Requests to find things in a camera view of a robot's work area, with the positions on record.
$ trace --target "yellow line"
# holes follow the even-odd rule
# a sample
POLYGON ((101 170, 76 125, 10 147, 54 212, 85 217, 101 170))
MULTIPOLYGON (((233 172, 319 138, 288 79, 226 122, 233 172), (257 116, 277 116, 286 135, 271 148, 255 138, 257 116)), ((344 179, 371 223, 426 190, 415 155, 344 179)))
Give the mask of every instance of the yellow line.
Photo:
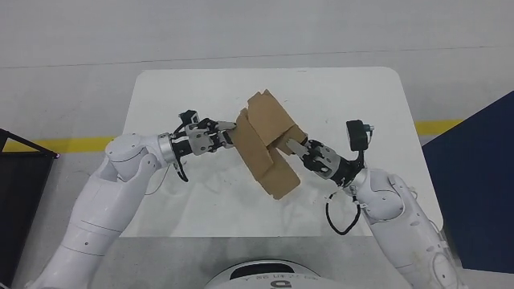
POLYGON ((414 122, 419 136, 440 135, 463 120, 418 120, 414 122))
MULTIPOLYGON (((419 120, 414 124, 419 136, 433 136, 443 134, 453 128, 462 120, 419 120)), ((51 149, 56 153, 83 153, 83 152, 103 152, 105 146, 114 136, 100 137, 79 137, 64 138, 53 140, 33 140, 44 148, 51 149)), ((26 152, 32 149, 18 142, 8 141, 4 147, 4 152, 26 152)))
MULTIPOLYGON (((80 137, 65 138, 54 140, 33 140, 37 145, 51 149, 56 153, 82 153, 82 152, 102 152, 105 146, 114 136, 101 137, 80 137)), ((26 152, 32 151, 32 148, 19 144, 15 141, 8 141, 4 147, 4 152, 26 152)))

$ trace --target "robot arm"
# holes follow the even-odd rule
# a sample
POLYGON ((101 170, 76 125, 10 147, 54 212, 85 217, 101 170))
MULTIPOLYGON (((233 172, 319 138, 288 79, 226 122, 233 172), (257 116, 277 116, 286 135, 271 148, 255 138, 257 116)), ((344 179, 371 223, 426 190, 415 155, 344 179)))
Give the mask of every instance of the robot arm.
POLYGON ((336 182, 362 208, 366 222, 384 255, 414 289, 467 288, 456 273, 448 245, 397 175, 367 169, 364 151, 373 127, 359 120, 347 122, 350 147, 358 151, 348 161, 316 140, 288 147, 304 166, 336 182))
POLYGON ((187 181, 181 157, 233 146, 226 131, 235 128, 234 123, 198 121, 195 111, 180 117, 182 124, 174 133, 133 133, 107 145, 102 165, 89 177, 75 202, 63 241, 29 289, 89 288, 108 248, 136 214, 157 170, 173 165, 187 181))

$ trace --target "navy blue panel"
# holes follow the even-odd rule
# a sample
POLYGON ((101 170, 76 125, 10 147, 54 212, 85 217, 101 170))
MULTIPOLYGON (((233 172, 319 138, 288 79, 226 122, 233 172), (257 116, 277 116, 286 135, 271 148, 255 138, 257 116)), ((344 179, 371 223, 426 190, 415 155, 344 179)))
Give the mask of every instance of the navy blue panel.
POLYGON ((514 92, 423 146, 463 267, 514 273, 514 92))

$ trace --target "gray floor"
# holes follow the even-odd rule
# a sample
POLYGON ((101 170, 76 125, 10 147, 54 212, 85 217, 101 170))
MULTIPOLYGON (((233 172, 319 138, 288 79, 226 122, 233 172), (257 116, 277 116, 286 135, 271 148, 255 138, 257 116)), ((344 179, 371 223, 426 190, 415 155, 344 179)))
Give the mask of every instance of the gray floor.
MULTIPOLYGON (((513 2, 0 0, 0 127, 31 139, 117 135, 137 75, 158 68, 387 66, 402 77, 413 118, 465 118, 514 88, 513 2)), ((179 89, 194 88, 169 92, 179 89)), ((57 161, 14 287, 50 258, 100 162, 100 153, 57 161)), ((356 248, 352 258, 327 254, 339 252, 337 238, 124 239, 95 287, 186 287, 184 271, 198 273, 190 287, 200 287, 228 263, 262 254, 357 286, 360 267, 387 266, 376 243, 359 241, 342 240, 345 252, 356 248)), ((405 287, 377 270, 359 284, 405 287)), ((474 287, 514 284, 511 275, 464 275, 474 287)))

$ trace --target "white tabletop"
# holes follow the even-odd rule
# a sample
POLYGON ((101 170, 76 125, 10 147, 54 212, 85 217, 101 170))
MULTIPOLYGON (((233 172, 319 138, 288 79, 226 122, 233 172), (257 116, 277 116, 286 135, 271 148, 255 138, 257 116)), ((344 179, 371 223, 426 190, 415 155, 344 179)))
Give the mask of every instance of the white tabletop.
MULTIPOLYGON (((436 226, 443 217, 398 74, 384 67, 214 69, 145 71, 136 81, 124 133, 172 132, 177 115, 196 110, 201 118, 235 121, 247 99, 269 89, 295 122, 340 155, 353 159, 346 121, 375 126, 365 153, 369 167, 402 177, 436 226)), ((277 237, 334 235, 325 216, 327 196, 337 190, 307 171, 296 157, 287 161, 301 184, 282 200, 257 183, 235 149, 183 159, 189 183, 173 169, 157 172, 125 237, 277 237)), ((336 226, 344 229, 355 205, 343 193, 331 204, 336 226)), ((350 232, 371 235, 361 219, 350 232)))

